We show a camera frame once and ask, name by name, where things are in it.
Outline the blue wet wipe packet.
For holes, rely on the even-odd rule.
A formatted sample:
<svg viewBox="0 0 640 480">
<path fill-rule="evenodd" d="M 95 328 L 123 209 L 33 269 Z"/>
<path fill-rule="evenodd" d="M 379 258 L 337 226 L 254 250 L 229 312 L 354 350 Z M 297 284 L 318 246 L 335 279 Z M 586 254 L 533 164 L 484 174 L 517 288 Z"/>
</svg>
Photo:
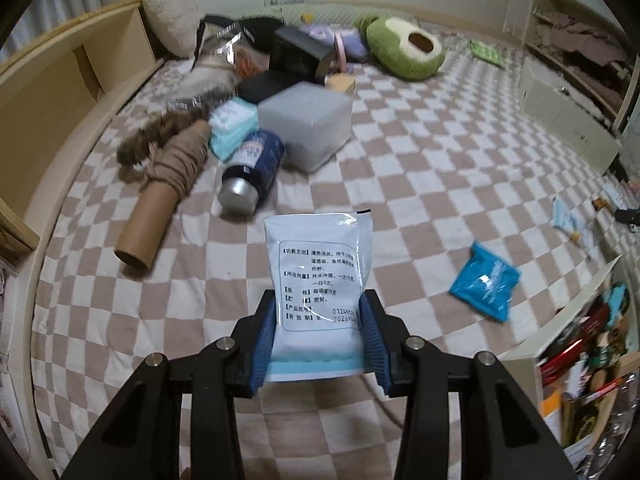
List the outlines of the blue wet wipe packet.
<svg viewBox="0 0 640 480">
<path fill-rule="evenodd" d="M 504 323 L 521 272 L 480 243 L 471 246 L 470 258 L 450 286 L 452 296 L 476 312 Z"/>
</svg>

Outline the white medicine sachet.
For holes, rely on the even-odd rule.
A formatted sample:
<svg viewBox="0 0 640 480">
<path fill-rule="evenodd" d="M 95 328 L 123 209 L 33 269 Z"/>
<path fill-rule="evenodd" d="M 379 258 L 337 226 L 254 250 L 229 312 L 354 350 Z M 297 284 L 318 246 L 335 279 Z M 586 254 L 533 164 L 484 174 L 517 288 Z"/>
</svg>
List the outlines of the white medicine sachet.
<svg viewBox="0 0 640 480">
<path fill-rule="evenodd" d="M 370 211 L 279 214 L 264 228 L 276 296 L 267 379 L 362 374 L 359 299 L 372 266 Z"/>
</svg>

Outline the teal tissue pack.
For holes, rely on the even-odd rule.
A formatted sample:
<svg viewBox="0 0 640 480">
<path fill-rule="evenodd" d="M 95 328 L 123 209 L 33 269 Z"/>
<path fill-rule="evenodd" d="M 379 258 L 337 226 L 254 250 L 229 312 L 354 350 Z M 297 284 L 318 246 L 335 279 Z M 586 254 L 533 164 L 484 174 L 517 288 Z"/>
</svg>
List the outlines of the teal tissue pack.
<svg viewBox="0 0 640 480">
<path fill-rule="evenodd" d="M 212 130 L 209 148 L 221 162 L 226 162 L 246 136 L 258 128 L 257 106 L 232 98 L 210 112 L 208 124 Z"/>
</svg>

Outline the brown cardboard tube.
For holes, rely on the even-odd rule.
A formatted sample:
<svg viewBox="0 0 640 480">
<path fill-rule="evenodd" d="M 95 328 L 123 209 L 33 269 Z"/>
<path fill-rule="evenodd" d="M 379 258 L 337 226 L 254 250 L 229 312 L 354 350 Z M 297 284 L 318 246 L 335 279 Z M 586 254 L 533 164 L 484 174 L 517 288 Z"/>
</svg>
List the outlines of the brown cardboard tube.
<svg viewBox="0 0 640 480">
<path fill-rule="evenodd" d="M 211 133 L 208 123 L 199 119 L 155 151 L 136 206 L 115 244 L 115 256 L 127 266 L 152 269 L 178 203 L 204 168 Z"/>
</svg>

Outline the white shoes storage box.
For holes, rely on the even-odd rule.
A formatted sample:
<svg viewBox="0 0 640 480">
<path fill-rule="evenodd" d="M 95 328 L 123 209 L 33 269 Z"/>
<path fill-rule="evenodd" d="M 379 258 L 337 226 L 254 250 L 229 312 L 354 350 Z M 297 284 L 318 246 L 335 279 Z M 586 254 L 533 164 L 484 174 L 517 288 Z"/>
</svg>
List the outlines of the white shoes storage box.
<svg viewBox="0 0 640 480">
<path fill-rule="evenodd" d="M 518 83 L 518 104 L 532 118 L 604 174 L 620 152 L 620 144 L 575 101 L 579 92 L 536 60 L 526 58 Z"/>
</svg>

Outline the green patterned packet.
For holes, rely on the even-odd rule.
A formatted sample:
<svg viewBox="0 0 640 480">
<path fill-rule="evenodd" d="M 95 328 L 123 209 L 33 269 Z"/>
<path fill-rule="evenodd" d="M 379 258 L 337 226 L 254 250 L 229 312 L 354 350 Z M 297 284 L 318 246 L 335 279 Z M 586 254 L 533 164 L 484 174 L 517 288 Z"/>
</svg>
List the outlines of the green patterned packet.
<svg viewBox="0 0 640 480">
<path fill-rule="evenodd" d="M 477 60 L 498 68 L 506 67 L 506 61 L 504 60 L 502 52 L 489 44 L 484 44 L 484 42 L 478 40 L 470 40 L 469 50 L 472 57 Z"/>
</svg>

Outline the brown fur scarf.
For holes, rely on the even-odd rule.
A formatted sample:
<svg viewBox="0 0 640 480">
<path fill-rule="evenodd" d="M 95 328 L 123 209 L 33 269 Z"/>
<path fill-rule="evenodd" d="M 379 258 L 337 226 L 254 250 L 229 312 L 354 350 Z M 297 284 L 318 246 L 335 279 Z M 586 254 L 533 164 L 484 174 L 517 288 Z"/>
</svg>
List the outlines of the brown fur scarf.
<svg viewBox="0 0 640 480">
<path fill-rule="evenodd" d="M 229 101 L 232 96 L 233 91 L 218 87 L 196 96 L 180 96 L 171 100 L 164 112 L 153 115 L 132 136 L 120 142 L 116 151 L 119 165 L 140 165 L 150 157 L 152 145 L 163 148 L 173 136 L 194 122 L 207 120 L 212 110 Z"/>
</svg>

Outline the white blue torn sachet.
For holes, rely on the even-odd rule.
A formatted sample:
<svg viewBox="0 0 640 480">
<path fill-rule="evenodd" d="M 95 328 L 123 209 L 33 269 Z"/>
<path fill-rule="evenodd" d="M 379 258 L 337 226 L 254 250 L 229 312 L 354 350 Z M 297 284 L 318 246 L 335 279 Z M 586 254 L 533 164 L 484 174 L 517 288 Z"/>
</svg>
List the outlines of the white blue torn sachet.
<svg viewBox="0 0 640 480">
<path fill-rule="evenodd" d="M 555 229 L 562 231 L 579 248 L 582 248 L 588 258 L 592 257 L 594 246 L 596 246 L 592 229 L 584 220 L 574 214 L 560 196 L 556 196 L 552 200 L 551 224 Z"/>
</svg>

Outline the black box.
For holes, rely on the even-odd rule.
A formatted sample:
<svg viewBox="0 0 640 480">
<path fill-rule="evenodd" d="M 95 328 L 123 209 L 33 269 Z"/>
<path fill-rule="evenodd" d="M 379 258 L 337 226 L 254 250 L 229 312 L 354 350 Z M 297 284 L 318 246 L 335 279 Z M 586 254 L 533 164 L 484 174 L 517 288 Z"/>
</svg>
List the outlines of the black box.
<svg viewBox="0 0 640 480">
<path fill-rule="evenodd" d="M 282 26 L 274 32 L 269 69 L 299 80 L 324 84 L 335 58 L 334 47 L 322 44 L 294 26 Z"/>
</svg>

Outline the white clutter storage box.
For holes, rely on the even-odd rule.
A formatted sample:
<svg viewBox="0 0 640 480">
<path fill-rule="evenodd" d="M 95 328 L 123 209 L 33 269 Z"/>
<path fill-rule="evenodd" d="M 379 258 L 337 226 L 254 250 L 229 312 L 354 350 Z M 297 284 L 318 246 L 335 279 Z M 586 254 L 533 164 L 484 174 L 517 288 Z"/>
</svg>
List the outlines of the white clutter storage box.
<svg viewBox="0 0 640 480">
<path fill-rule="evenodd" d="M 639 311 L 624 257 L 502 362 L 561 445 L 578 478 L 611 465 L 639 404 Z"/>
</svg>

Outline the green avocado plush toy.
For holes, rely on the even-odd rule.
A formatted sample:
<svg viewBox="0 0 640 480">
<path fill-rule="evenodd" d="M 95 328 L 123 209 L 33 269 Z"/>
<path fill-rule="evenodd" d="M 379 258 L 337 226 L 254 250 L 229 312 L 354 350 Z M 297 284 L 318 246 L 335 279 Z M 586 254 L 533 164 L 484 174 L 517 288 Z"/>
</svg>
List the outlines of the green avocado plush toy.
<svg viewBox="0 0 640 480">
<path fill-rule="evenodd" d="M 400 79 L 425 80 L 445 61 L 439 39 L 402 18 L 369 15 L 360 18 L 357 28 L 376 60 Z"/>
</svg>

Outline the white fluffy pillow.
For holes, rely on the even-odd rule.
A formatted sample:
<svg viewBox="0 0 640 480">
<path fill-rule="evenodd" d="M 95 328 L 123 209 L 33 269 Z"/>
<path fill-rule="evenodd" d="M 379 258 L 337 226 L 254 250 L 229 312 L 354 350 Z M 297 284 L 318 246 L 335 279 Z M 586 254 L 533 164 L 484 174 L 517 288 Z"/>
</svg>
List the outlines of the white fluffy pillow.
<svg viewBox="0 0 640 480">
<path fill-rule="evenodd" d="M 204 14 L 192 0 L 142 0 L 152 32 L 177 58 L 190 58 L 195 50 L 198 24 Z"/>
</svg>

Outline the dark blue steel bottle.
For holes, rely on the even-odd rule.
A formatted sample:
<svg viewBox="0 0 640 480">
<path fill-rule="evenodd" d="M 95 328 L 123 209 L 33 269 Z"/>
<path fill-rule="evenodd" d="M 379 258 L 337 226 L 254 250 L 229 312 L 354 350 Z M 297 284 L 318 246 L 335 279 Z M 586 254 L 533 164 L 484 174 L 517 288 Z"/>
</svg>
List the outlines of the dark blue steel bottle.
<svg viewBox="0 0 640 480">
<path fill-rule="evenodd" d="M 251 132 L 235 151 L 221 179 L 218 202 L 223 211 L 251 216 L 273 185 L 284 155 L 284 145 L 274 132 Z"/>
</svg>

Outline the translucent plastic container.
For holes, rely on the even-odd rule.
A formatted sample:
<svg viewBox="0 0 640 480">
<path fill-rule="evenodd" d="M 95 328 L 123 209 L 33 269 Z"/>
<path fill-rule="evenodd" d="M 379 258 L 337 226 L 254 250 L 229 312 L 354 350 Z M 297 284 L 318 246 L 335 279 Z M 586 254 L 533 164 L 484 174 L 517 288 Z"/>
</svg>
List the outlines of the translucent plastic container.
<svg viewBox="0 0 640 480">
<path fill-rule="evenodd" d="M 258 124 L 280 136 L 288 164 L 311 174 L 352 136 L 352 96 L 299 82 L 258 104 Z"/>
</svg>

